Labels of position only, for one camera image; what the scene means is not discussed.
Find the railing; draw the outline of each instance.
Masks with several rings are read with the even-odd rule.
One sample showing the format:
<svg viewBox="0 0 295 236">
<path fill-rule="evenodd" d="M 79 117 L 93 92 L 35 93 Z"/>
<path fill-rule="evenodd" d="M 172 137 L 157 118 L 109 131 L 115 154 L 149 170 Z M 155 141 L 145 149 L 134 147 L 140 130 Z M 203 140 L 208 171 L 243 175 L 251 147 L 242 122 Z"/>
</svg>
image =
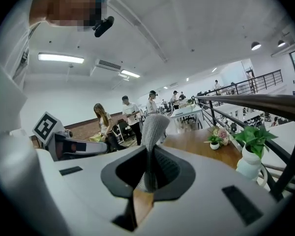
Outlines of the railing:
<svg viewBox="0 0 295 236">
<path fill-rule="evenodd" d="M 232 122 L 236 123 L 241 127 L 247 126 L 244 122 L 230 116 L 218 109 L 213 108 L 212 101 L 218 101 L 223 103 L 230 103 L 242 107 L 248 107 L 252 109 L 257 109 L 272 113 L 284 118 L 295 121 L 295 96 L 290 95 L 229 95 L 229 96 L 195 96 L 196 103 L 203 109 L 203 114 L 205 120 L 209 121 L 213 126 L 220 124 L 222 127 L 225 127 L 225 124 L 215 117 L 215 112 L 222 115 L 223 117 L 228 118 Z M 203 101 L 208 101 L 208 105 L 202 103 Z M 210 114 L 205 111 L 205 109 L 210 109 Z M 279 156 L 286 167 L 283 170 L 280 178 L 275 182 L 273 177 L 268 174 L 267 183 L 270 188 L 270 193 L 276 200 L 283 198 L 282 191 L 286 189 L 289 182 L 295 176 L 295 146 L 292 154 L 289 154 L 277 143 L 271 141 L 265 143 L 277 156 Z"/>
<path fill-rule="evenodd" d="M 246 81 L 231 84 L 210 92 L 198 93 L 197 96 L 234 95 L 234 94 L 256 94 L 264 89 L 276 86 L 283 82 L 281 70 L 264 74 Z M 220 106 L 221 102 L 212 102 L 213 106 Z"/>
</svg>

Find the black cap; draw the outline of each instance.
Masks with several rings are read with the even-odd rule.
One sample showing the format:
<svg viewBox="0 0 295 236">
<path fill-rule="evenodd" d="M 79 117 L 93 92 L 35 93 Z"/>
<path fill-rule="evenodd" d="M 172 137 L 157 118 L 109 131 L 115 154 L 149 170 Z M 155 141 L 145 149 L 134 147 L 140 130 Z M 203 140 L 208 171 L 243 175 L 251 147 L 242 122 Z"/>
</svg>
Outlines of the black cap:
<svg viewBox="0 0 295 236">
<path fill-rule="evenodd" d="M 149 93 L 150 94 L 156 94 L 156 96 L 158 96 L 158 94 L 154 90 L 151 90 Z"/>
</svg>

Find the green plant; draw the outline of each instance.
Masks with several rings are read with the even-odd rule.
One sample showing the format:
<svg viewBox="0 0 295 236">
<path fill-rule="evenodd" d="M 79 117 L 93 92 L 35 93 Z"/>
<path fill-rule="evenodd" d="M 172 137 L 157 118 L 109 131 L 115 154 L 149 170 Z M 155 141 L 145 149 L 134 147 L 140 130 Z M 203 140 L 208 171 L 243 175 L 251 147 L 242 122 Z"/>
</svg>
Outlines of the green plant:
<svg viewBox="0 0 295 236">
<path fill-rule="evenodd" d="M 208 142 L 205 142 L 205 143 L 212 143 L 213 145 L 215 144 L 219 144 L 223 141 L 222 138 L 219 138 L 218 136 L 216 135 L 211 135 L 210 137 L 208 137 Z"/>
<path fill-rule="evenodd" d="M 267 151 L 269 151 L 269 148 L 265 145 L 265 142 L 277 138 L 277 136 L 272 135 L 269 131 L 266 131 L 265 126 L 262 125 L 260 126 L 260 129 L 247 126 L 243 131 L 236 134 L 234 138 L 237 141 L 245 142 L 246 149 L 251 153 L 255 153 L 261 158 L 264 147 Z"/>
</svg>

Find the long blonde hair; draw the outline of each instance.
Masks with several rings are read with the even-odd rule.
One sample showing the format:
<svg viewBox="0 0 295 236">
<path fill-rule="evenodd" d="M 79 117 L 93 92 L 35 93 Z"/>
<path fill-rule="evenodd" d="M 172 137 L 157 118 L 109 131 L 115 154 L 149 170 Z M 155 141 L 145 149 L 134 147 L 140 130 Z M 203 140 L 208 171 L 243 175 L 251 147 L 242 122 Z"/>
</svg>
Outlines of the long blonde hair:
<svg viewBox="0 0 295 236">
<path fill-rule="evenodd" d="M 106 127 L 108 127 L 109 126 L 109 122 L 108 122 L 108 119 L 107 119 L 107 113 L 105 112 L 105 109 L 103 108 L 102 104 L 100 104 L 100 103 L 95 104 L 95 106 L 94 106 L 94 112 L 95 112 L 95 114 L 96 114 L 96 116 L 98 118 L 98 125 L 99 125 L 99 127 L 100 127 L 100 118 L 101 117 L 103 118 L 104 125 Z"/>
</svg>

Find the small white pot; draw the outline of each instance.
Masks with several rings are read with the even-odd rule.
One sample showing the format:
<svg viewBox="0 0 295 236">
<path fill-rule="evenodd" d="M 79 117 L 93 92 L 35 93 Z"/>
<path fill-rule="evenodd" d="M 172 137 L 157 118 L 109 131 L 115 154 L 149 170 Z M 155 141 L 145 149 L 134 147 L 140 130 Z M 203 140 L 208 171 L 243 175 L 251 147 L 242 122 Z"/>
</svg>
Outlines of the small white pot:
<svg viewBox="0 0 295 236">
<path fill-rule="evenodd" d="M 245 147 L 241 151 L 242 158 L 237 163 L 237 172 L 240 172 L 252 181 L 257 181 L 259 172 L 261 170 L 261 158 L 255 153 L 251 153 Z"/>
<path fill-rule="evenodd" d="M 212 143 L 210 143 L 210 147 L 211 147 L 211 149 L 216 150 L 216 149 L 218 149 L 220 147 L 220 144 L 217 143 L 217 144 L 213 145 Z"/>
</svg>

